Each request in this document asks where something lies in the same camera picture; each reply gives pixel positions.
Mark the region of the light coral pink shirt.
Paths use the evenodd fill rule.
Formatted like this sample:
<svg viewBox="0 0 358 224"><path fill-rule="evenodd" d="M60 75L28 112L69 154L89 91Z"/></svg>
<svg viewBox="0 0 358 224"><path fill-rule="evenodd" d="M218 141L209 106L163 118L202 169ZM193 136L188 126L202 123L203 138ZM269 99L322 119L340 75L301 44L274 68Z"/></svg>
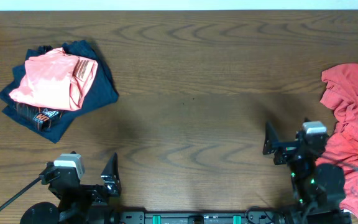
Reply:
<svg viewBox="0 0 358 224"><path fill-rule="evenodd" d="M29 57L25 75L9 96L18 103L66 111L82 108L98 69L98 62L56 48Z"/></svg>

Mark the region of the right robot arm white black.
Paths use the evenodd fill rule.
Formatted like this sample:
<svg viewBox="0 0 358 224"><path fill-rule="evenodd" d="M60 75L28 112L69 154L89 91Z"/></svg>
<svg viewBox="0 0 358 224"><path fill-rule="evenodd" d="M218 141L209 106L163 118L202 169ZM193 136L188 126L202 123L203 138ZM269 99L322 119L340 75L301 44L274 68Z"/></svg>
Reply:
<svg viewBox="0 0 358 224"><path fill-rule="evenodd" d="M290 170L296 205L273 213L273 223L351 223L351 215L340 209L345 199L345 176L341 167L316 160L325 152L326 126L306 120L293 141L281 141L269 122L265 125L262 154L273 154L275 165Z"/></svg>

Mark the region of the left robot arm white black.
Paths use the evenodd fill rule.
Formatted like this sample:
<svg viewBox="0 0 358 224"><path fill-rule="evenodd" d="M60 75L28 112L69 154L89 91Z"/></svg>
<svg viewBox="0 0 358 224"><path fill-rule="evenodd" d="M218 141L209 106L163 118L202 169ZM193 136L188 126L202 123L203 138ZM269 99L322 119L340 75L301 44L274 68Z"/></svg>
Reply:
<svg viewBox="0 0 358 224"><path fill-rule="evenodd" d="M48 162L39 174L41 184L60 202L40 202L31 206L21 223L120 223L120 214L110 204L121 194L117 154L113 154L101 173L103 185L81 183L85 174L83 158L74 151Z"/></svg>

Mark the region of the black orange printed folded shirt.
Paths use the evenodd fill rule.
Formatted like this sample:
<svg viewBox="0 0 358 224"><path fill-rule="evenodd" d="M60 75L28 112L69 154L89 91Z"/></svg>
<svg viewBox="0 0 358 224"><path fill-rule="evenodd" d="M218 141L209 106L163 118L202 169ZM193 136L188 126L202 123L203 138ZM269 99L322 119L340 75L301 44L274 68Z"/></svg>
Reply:
<svg viewBox="0 0 358 224"><path fill-rule="evenodd" d="M38 131L46 132L58 124L64 110L36 107L25 103L16 103L17 114L29 121Z"/></svg>

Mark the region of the navy blue folded shirt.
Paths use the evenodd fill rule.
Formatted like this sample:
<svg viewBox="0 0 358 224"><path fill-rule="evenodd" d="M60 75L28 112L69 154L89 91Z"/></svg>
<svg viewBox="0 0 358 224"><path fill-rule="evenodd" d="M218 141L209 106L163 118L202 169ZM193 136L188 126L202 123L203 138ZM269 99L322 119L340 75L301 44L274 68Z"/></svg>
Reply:
<svg viewBox="0 0 358 224"><path fill-rule="evenodd" d="M90 58L98 62L96 78L88 94L85 96L85 100L81 109L76 111L64 110L65 112L60 122L46 132L38 131L29 121L21 118L16 111L16 103L18 102L12 100L9 96L9 93L20 85L20 82L25 75L25 62L22 65L18 65L12 69L14 77L13 81L8 84L8 86L4 87L0 92L0 99L7 104L7 106L2 111L5 115L53 143L56 143L61 139L64 132L68 129L69 125L71 125L76 117L108 104L115 103L119 97L117 91L114 89L112 74L109 67L102 59L97 56L96 52L91 48L87 41L80 40L74 41L70 44L64 43L61 47L68 54ZM29 49L27 51L25 61L29 59L29 57L36 57L46 54L52 49L56 48L53 48L49 45L44 45L40 46L37 50Z"/></svg>

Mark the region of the red t-shirt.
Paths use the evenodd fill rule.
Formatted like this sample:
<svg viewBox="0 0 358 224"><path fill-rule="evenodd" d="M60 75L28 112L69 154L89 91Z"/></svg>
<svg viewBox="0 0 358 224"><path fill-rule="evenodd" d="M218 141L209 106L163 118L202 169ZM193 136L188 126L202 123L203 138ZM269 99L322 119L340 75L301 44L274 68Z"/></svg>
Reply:
<svg viewBox="0 0 358 224"><path fill-rule="evenodd" d="M318 163L339 161L345 173L345 199L340 207L358 219L358 64L336 65L322 72L326 90L321 103L337 120L324 156Z"/></svg>

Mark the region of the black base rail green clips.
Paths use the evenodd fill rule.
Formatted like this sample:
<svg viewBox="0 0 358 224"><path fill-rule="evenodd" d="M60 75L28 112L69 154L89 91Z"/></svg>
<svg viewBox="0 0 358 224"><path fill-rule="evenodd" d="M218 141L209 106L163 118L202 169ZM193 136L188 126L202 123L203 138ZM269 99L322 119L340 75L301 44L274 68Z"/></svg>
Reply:
<svg viewBox="0 0 358 224"><path fill-rule="evenodd" d="M244 212L121 212L118 224L352 224L349 212L280 211L251 207Z"/></svg>

